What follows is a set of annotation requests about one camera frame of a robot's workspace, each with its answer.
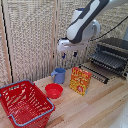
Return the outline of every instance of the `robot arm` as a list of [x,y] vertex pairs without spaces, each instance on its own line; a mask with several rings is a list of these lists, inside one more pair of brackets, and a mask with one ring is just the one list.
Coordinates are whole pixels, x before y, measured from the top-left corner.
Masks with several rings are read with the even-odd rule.
[[94,18],[126,2],[128,0],[91,0],[86,8],[75,10],[67,29],[67,39],[58,41],[57,50],[64,52],[85,49],[88,41],[100,33],[100,24]]
[[126,2],[128,0],[91,0],[76,20],[70,24],[67,30],[67,38],[73,44],[81,42],[84,29],[97,15]]

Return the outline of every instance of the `black cable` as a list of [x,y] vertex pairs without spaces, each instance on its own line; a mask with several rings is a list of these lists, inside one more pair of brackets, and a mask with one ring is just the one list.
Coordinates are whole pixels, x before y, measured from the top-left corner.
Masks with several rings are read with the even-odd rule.
[[121,25],[122,22],[124,22],[127,18],[128,18],[128,16],[125,17],[125,18],[124,18],[119,24],[117,24],[114,28],[110,29],[107,33],[105,33],[105,34],[103,34],[102,36],[97,37],[97,38],[95,38],[95,39],[89,40],[89,41],[94,41],[94,40],[100,39],[100,38],[102,38],[103,36],[107,35],[107,34],[108,34],[109,32],[111,32],[113,29],[115,29],[116,27],[118,27],[119,25]]

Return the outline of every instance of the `cardboard box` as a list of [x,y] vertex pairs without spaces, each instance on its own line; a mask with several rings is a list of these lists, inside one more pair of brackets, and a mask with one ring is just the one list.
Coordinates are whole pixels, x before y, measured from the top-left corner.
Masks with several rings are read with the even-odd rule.
[[85,95],[91,80],[92,74],[78,67],[72,68],[70,88],[81,95]]

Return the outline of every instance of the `red plastic basket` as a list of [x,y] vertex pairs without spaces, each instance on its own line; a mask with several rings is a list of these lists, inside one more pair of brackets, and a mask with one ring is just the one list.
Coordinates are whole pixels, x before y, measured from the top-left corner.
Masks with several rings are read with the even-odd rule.
[[29,80],[0,88],[0,101],[15,128],[44,128],[53,103]]

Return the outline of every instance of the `basket handle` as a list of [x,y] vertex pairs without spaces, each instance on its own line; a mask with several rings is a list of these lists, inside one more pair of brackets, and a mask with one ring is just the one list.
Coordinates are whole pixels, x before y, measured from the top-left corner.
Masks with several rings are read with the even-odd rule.
[[24,80],[21,80],[21,81],[18,81],[18,82],[15,82],[15,83],[12,83],[12,84],[5,85],[5,86],[3,86],[3,87],[0,87],[0,89],[6,88],[6,87],[8,87],[8,86],[12,86],[12,85],[14,85],[14,84],[19,84],[20,82],[24,82],[24,81],[28,81],[28,82],[30,82],[32,85],[35,85],[35,84],[32,83],[30,80],[24,79]]
[[54,110],[54,104],[53,104],[48,98],[47,98],[47,101],[52,105],[52,109],[50,109],[50,110],[48,110],[47,112],[45,112],[45,113],[43,113],[43,114],[41,114],[41,115],[39,115],[39,116],[37,116],[37,117],[31,119],[30,121],[28,121],[28,122],[26,122],[26,123],[24,123],[24,124],[18,124],[12,114],[10,114],[8,117],[12,117],[12,119],[13,119],[15,125],[17,125],[18,127],[23,127],[23,126],[25,126],[25,125],[27,125],[27,124],[29,124],[29,123],[31,123],[31,122],[37,120],[38,118],[40,118],[40,117],[42,117],[42,116],[46,115],[47,113],[50,113],[51,111]]

